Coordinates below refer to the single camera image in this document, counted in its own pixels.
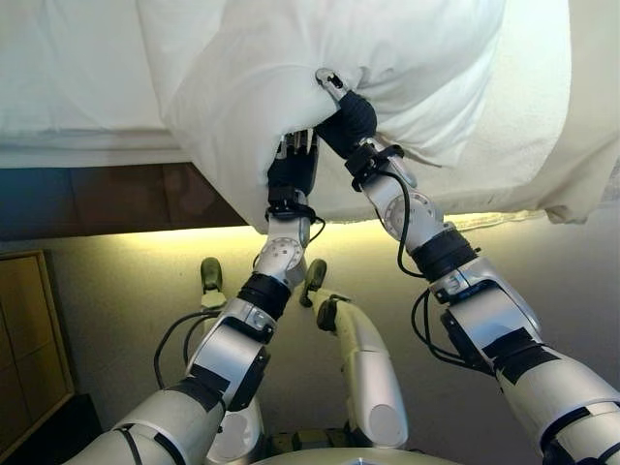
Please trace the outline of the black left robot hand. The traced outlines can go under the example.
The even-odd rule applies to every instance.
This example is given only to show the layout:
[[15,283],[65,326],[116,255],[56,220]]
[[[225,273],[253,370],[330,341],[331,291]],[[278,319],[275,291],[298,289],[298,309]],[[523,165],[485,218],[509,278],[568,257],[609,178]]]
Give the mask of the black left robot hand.
[[267,171],[270,206],[306,204],[313,189],[319,155],[317,135],[310,130],[280,138],[275,159]]

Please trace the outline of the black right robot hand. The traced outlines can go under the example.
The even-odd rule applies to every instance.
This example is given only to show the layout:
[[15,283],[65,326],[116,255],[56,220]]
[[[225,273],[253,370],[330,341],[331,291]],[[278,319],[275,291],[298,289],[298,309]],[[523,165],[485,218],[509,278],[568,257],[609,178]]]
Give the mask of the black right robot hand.
[[317,83],[337,106],[337,111],[314,128],[314,132],[341,158],[348,159],[357,146],[373,138],[377,116],[372,105],[354,92],[334,71],[316,71]]

